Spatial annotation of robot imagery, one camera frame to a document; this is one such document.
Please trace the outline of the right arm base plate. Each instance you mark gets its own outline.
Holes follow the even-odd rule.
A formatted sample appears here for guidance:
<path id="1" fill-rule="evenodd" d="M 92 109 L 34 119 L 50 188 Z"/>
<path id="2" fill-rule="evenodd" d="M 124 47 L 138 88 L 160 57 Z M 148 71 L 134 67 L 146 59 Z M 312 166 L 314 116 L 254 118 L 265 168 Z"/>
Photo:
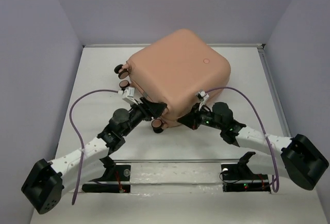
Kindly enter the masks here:
<path id="1" fill-rule="evenodd" d="M 255 152 L 247 152 L 237 163 L 222 164 L 219 179 L 225 193 L 232 192 L 271 192 L 269 178 L 266 174 L 254 174 L 248 168 L 248 162 Z"/>

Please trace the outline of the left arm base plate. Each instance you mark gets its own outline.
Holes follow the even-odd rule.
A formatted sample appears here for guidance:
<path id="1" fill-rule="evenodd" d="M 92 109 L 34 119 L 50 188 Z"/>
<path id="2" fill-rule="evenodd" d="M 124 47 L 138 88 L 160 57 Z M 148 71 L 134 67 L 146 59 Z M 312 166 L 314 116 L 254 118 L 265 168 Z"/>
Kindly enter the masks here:
<path id="1" fill-rule="evenodd" d="M 84 193 L 130 193 L 130 164 L 117 164 L 111 158 L 102 159 L 104 172 L 101 177 L 93 179 L 82 185 Z"/>

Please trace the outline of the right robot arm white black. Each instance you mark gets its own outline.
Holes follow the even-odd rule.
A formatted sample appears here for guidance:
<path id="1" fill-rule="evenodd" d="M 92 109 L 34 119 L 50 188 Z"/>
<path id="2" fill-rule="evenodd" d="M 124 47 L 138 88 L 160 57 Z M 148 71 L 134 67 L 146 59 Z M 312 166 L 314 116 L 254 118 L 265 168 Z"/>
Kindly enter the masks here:
<path id="1" fill-rule="evenodd" d="M 252 149 L 237 166 L 238 174 L 244 179 L 254 174 L 272 174 L 276 178 L 288 178 L 302 189 L 313 190 L 329 167 L 328 160 L 306 136 L 265 135 L 236 121 L 224 102 L 216 102 L 212 108 L 195 104 L 178 123 L 192 130 L 200 125 L 220 130 L 226 143 Z"/>

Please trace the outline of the pink hard-shell suitcase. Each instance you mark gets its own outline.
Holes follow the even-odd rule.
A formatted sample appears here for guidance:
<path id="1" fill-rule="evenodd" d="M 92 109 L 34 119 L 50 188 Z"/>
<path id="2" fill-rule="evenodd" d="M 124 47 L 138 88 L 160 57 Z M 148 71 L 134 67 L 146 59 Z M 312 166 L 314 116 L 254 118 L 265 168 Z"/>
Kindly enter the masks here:
<path id="1" fill-rule="evenodd" d="M 226 86 L 231 73 L 228 60 L 188 29 L 179 29 L 134 53 L 114 72 L 120 86 L 135 87 L 151 102 L 167 108 L 152 122 L 156 133 L 179 126 L 178 118 L 198 102 L 198 92 L 212 89 L 212 103 Z"/>

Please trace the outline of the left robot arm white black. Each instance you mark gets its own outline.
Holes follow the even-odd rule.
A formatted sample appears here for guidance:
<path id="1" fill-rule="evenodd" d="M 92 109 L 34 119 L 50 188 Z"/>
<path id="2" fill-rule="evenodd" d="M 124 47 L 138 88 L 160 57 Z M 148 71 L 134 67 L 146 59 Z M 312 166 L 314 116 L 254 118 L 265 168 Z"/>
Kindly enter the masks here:
<path id="1" fill-rule="evenodd" d="M 115 163 L 109 156 L 124 145 L 125 136 L 140 122 L 159 118 L 166 107 L 166 103 L 141 97 L 129 110 L 117 109 L 105 128 L 80 149 L 49 162 L 38 160 L 23 183 L 22 193 L 39 214 L 45 214 L 80 183 L 111 179 Z"/>

